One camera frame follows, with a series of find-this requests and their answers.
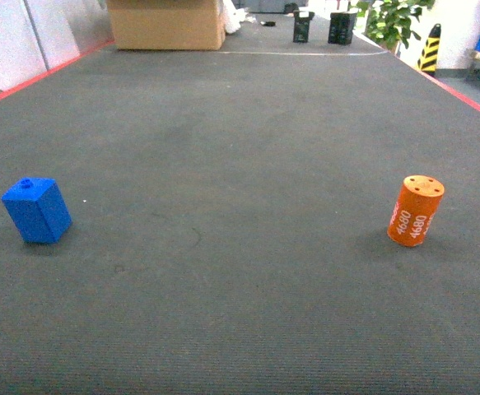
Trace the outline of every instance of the orange cylinder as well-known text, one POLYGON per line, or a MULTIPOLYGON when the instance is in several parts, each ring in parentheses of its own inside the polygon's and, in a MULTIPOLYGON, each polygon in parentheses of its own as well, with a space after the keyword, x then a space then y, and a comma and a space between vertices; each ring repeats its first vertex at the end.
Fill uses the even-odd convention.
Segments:
POLYGON ((405 178, 389 221, 388 236, 406 247, 422 244, 444 194, 444 185, 432 177, 405 178))

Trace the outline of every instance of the black box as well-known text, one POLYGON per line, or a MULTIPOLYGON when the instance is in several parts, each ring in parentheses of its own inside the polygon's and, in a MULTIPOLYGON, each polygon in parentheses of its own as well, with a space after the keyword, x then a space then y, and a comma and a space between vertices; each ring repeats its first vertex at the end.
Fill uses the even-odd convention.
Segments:
POLYGON ((351 44, 356 20, 357 11, 332 12, 328 43, 340 45, 351 44))
POLYGON ((306 43, 309 40, 309 23, 315 16, 311 11, 294 11, 295 29, 293 31, 293 43, 306 43))
POLYGON ((329 44, 338 44, 338 32, 340 31, 341 12, 331 13, 331 23, 329 24, 329 44))

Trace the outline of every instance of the blue block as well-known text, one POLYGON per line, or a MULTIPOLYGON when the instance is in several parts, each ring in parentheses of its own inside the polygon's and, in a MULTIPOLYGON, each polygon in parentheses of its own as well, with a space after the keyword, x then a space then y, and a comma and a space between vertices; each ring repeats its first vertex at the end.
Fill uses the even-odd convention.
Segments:
POLYGON ((21 179, 2 196, 25 242, 56 243, 72 224, 54 179, 21 179))

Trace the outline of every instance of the potted plant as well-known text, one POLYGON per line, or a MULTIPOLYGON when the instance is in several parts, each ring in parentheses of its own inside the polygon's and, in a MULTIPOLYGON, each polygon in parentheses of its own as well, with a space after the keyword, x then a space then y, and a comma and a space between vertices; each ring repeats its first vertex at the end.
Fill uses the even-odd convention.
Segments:
POLYGON ((425 8, 431 8, 436 0, 360 0, 354 7, 362 14, 368 12, 364 35, 381 47, 397 52, 399 43, 406 48, 413 36, 421 36, 412 30, 412 18, 419 21, 425 8))

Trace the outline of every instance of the yellow and black striped pole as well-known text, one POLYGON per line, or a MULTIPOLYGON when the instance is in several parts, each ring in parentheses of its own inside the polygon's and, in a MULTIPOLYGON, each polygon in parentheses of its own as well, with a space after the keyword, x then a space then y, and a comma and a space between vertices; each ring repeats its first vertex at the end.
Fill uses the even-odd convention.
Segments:
POLYGON ((438 23, 431 28, 430 35, 426 40, 424 49, 422 50, 421 57, 417 61, 417 69, 425 72, 430 76, 436 74, 437 64, 437 51, 439 50, 440 42, 440 24, 438 23))

